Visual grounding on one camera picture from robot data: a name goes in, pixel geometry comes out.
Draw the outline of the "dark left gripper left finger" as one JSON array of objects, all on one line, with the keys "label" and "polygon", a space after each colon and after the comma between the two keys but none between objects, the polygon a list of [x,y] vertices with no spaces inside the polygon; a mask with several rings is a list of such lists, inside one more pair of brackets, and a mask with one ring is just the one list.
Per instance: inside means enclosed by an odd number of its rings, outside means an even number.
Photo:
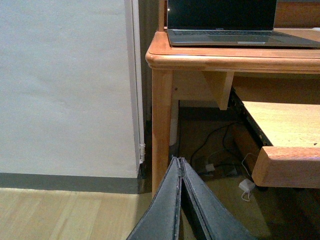
[{"label": "dark left gripper left finger", "polygon": [[173,157],[151,204],[128,240],[177,240],[181,213],[181,163]]}]

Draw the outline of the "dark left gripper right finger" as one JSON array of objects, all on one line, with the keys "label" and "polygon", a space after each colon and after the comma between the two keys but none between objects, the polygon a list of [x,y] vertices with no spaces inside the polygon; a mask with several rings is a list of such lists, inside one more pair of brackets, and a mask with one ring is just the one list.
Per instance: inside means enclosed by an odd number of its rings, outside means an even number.
[{"label": "dark left gripper right finger", "polygon": [[181,203],[192,232],[198,240],[255,240],[220,202],[190,164],[180,159]]}]

